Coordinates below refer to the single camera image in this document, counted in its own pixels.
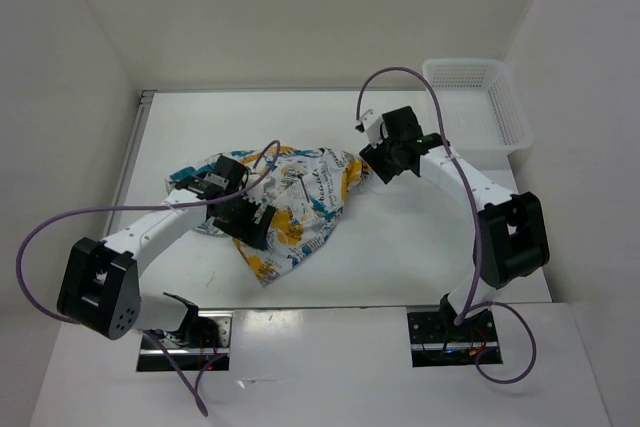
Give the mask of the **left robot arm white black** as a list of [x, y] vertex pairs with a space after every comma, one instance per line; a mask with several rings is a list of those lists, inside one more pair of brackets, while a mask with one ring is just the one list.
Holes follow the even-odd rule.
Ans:
[[155, 211], [125, 229], [99, 241], [80, 239], [69, 254], [58, 312], [110, 340], [137, 329], [163, 331], [175, 345], [191, 345], [205, 329], [198, 306], [171, 293], [144, 297], [139, 279], [174, 242], [203, 224], [265, 249], [276, 209], [249, 180], [248, 167], [220, 156], [178, 180]]

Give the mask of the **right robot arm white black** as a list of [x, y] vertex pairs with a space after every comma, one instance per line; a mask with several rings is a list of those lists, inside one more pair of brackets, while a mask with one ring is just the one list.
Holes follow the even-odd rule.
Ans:
[[470, 208], [471, 273], [445, 294], [438, 317], [446, 338], [464, 338], [473, 329], [473, 317], [488, 309], [500, 290], [549, 262], [540, 200], [495, 183], [460, 157], [441, 134], [424, 133], [409, 106], [380, 116], [367, 110], [356, 130], [368, 138], [360, 156], [383, 183], [410, 171]]

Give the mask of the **patterned white teal yellow shorts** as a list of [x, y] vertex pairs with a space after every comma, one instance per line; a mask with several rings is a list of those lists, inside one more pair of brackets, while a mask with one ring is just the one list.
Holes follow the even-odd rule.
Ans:
[[207, 234], [225, 234], [261, 285], [268, 286], [298, 267], [324, 246], [343, 213], [350, 190], [366, 182], [372, 174], [369, 165], [352, 153], [329, 147], [296, 149], [289, 146], [270, 147], [262, 154], [257, 150], [235, 150], [214, 154], [194, 165], [170, 174], [165, 180], [168, 191], [184, 186], [190, 177], [204, 178], [220, 173], [216, 162], [225, 157], [245, 167], [242, 189], [278, 168], [281, 195], [268, 204], [275, 214], [267, 233], [267, 247], [253, 248], [232, 238], [205, 220], [195, 228]]

